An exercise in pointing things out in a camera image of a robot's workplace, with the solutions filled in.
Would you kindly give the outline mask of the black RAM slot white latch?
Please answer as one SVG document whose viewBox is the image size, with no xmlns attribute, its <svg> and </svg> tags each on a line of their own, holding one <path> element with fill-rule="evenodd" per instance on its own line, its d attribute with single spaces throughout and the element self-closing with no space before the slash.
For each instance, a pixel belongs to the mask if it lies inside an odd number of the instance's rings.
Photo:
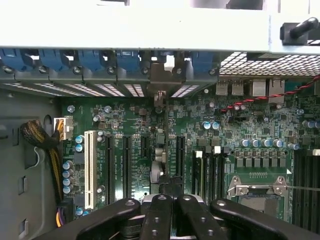
<svg viewBox="0 0 320 240">
<path fill-rule="evenodd" d="M 213 147 L 213 156 L 214 156 L 214 171 L 215 171 L 215 184 L 214 184 L 214 193 L 215 198 L 222 197 L 223 191 L 223 154 L 222 154 L 222 147 L 221 146 L 214 146 Z"/>
<path fill-rule="evenodd" d="M 203 152 L 200 150 L 195 150 L 193 152 L 192 170 L 192 192 L 195 195 L 203 197 L 205 170 Z"/>
</svg>

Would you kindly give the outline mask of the long black expansion slot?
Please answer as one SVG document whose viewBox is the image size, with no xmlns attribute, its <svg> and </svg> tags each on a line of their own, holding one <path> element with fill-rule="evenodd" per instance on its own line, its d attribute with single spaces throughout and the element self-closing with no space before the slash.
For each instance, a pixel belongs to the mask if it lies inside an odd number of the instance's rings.
<svg viewBox="0 0 320 240">
<path fill-rule="evenodd" d="M 122 188 L 123 198 L 132 197 L 132 137 L 124 135 L 122 138 Z"/>
<path fill-rule="evenodd" d="M 184 175 L 184 160 L 185 160 L 185 136 L 176 137 L 176 175 Z"/>
<path fill-rule="evenodd" d="M 115 155 L 114 155 L 114 136 L 108 134 L 105 137 L 105 163 L 106 163 L 106 203 L 111 204 L 115 201 Z"/>
</svg>

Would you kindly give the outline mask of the metal CPU socket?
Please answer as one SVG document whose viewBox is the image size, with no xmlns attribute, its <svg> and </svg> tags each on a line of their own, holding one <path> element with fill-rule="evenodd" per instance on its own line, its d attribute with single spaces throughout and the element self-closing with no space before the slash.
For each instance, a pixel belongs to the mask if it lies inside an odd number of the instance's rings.
<svg viewBox="0 0 320 240">
<path fill-rule="evenodd" d="M 239 175 L 230 179 L 226 198 L 261 213 L 291 221 L 290 190 L 287 177 L 279 175 L 268 182 L 242 181 Z"/>
</svg>

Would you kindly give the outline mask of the short black expansion slot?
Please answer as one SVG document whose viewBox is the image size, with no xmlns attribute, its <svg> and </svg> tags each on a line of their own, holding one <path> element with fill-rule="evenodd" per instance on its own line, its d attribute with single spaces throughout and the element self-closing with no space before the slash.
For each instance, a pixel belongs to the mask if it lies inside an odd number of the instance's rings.
<svg viewBox="0 0 320 240">
<path fill-rule="evenodd" d="M 141 148 L 141 157 L 149 158 L 150 157 L 150 137 L 142 135 L 140 137 L 140 148 Z"/>
</svg>

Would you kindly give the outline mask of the white PCI expansion slot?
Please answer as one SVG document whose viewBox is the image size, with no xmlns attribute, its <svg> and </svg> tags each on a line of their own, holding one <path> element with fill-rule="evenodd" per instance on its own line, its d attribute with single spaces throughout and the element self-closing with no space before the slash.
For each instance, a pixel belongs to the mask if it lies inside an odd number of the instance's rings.
<svg viewBox="0 0 320 240">
<path fill-rule="evenodd" d="M 84 207 L 94 210 L 97 202 L 97 132 L 84 132 Z"/>
</svg>

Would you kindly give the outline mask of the green motherboard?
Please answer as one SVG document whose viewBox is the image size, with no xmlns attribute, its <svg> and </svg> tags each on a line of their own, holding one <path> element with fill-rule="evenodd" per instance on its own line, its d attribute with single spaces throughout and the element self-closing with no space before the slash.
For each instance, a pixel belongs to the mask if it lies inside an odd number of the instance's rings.
<svg viewBox="0 0 320 240">
<path fill-rule="evenodd" d="M 75 218 L 107 204 L 106 136 L 114 137 L 115 201 L 123 199 L 123 136 L 131 136 L 131 198 L 145 201 L 149 195 L 177 198 L 193 194 L 194 151 L 202 151 L 205 199 L 205 150 L 229 147 L 225 164 L 225 196 L 233 176 L 242 181 L 267 183 L 277 176 L 294 186 L 294 154 L 311 150 L 320 156 L 320 93 L 312 87 L 298 92 L 298 82 L 285 82 L 283 104 L 268 99 L 244 102 L 242 96 L 216 95 L 216 87 L 189 97 L 167 100 L 156 106 L 146 98 L 68 98 L 62 101 L 62 117 L 73 118 L 73 136 L 62 144 L 62 192 L 72 202 Z M 85 208 L 85 131 L 96 131 L 97 199 Z M 149 158 L 141 157 L 141 136 L 149 137 Z M 176 175 L 176 142 L 185 136 L 183 176 Z"/>
</svg>

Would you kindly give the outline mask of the thin metal locking lever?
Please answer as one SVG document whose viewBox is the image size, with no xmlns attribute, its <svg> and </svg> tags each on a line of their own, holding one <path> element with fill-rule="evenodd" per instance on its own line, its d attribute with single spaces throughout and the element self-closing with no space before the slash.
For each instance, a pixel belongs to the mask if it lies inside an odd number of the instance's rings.
<svg viewBox="0 0 320 240">
<path fill-rule="evenodd" d="M 286 188 L 286 189 L 295 189 L 295 190 L 304 190 L 304 191 L 320 192 L 320 188 L 315 188 L 315 187 L 286 185 L 285 188 Z"/>
</svg>

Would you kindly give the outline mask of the black RAM slot bank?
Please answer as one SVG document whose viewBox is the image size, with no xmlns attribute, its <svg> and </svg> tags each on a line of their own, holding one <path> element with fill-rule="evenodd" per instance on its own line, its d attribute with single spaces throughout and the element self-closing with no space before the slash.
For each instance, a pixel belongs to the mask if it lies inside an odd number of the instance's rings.
<svg viewBox="0 0 320 240">
<path fill-rule="evenodd" d="M 292 223 L 320 235 L 320 156 L 294 152 Z"/>
</svg>

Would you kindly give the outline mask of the white power connector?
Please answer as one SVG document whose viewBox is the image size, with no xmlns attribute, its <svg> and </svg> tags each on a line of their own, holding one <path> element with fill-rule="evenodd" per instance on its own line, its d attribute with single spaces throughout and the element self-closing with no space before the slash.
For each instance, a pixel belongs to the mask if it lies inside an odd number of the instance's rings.
<svg viewBox="0 0 320 240">
<path fill-rule="evenodd" d="M 53 127 L 59 132 L 59 140 L 65 141 L 73 137 L 73 118 L 72 117 L 55 117 Z"/>
</svg>

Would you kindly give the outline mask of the silver USB port block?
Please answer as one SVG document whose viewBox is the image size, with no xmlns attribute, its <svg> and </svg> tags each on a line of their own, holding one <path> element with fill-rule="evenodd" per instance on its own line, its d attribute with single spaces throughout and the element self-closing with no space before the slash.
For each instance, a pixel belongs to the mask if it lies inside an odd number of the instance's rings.
<svg viewBox="0 0 320 240">
<path fill-rule="evenodd" d="M 215 94 L 217 96 L 228 96 L 230 83 L 231 82 L 228 79 L 218 80 L 215 86 Z"/>
<path fill-rule="evenodd" d="M 243 96 L 244 95 L 244 82 L 240 79 L 231 81 L 231 95 Z"/>
</svg>

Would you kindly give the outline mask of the silver rear port block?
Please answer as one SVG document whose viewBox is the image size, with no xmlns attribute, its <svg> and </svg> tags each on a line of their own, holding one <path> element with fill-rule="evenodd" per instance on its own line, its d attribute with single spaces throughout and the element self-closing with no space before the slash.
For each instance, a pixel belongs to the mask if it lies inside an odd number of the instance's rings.
<svg viewBox="0 0 320 240">
<path fill-rule="evenodd" d="M 252 81 L 251 95 L 253 97 L 266 96 L 266 80 L 265 79 L 254 79 Z"/>
</svg>

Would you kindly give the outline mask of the silver ethernet port block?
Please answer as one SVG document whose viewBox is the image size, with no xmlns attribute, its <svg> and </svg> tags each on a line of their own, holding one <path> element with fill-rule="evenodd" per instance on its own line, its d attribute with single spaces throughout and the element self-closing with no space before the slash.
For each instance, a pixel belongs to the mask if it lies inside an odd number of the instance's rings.
<svg viewBox="0 0 320 240">
<path fill-rule="evenodd" d="M 268 96 L 279 95 L 285 92 L 285 80 L 271 79 L 269 81 Z M 277 96 L 268 99 L 269 104 L 283 104 L 284 96 Z"/>
</svg>

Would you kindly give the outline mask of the blue slot retention clip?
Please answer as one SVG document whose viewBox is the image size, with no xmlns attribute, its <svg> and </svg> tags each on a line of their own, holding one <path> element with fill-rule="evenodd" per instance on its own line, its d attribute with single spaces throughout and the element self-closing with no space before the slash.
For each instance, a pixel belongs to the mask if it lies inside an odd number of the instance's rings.
<svg viewBox="0 0 320 240">
<path fill-rule="evenodd" d="M 140 71 L 140 58 L 137 50 L 117 50 L 117 67 L 127 73 L 138 73 Z"/>
<path fill-rule="evenodd" d="M 30 72 L 34 69 L 33 59 L 27 49 L 0 48 L 3 63 L 19 72 Z"/>
<path fill-rule="evenodd" d="M 104 59 L 102 50 L 84 49 L 78 51 L 80 64 L 92 73 L 106 70 L 107 62 Z"/>
<path fill-rule="evenodd" d="M 215 52 L 193 51 L 191 64 L 196 77 L 214 76 L 219 73 L 220 57 Z"/>
<path fill-rule="evenodd" d="M 40 49 L 39 58 L 50 74 L 59 73 L 70 69 L 67 53 L 67 50 L 62 49 Z"/>
</svg>

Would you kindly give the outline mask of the grey metal PC case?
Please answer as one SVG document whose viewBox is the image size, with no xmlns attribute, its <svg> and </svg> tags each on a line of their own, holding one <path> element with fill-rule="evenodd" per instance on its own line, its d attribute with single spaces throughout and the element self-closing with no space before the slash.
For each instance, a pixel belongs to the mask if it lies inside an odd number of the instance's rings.
<svg viewBox="0 0 320 240">
<path fill-rule="evenodd" d="M 283 23 L 315 17 L 307 45 L 282 45 Z M 33 70 L 0 57 L 0 240 L 37 240 L 75 218 L 63 193 L 63 142 L 54 118 L 71 98 L 148 99 L 156 106 L 242 80 L 299 83 L 320 94 L 320 0 L 0 0 L 0 49 L 26 49 Z M 66 50 L 70 69 L 49 73 L 40 49 Z M 106 70 L 91 72 L 80 50 L 101 50 Z M 117 67 L 117 50 L 139 52 L 140 71 Z M 219 72 L 195 76 L 192 52 L 214 52 Z M 210 204 L 194 194 L 203 208 Z M 172 198 L 170 240 L 197 240 Z"/>
</svg>

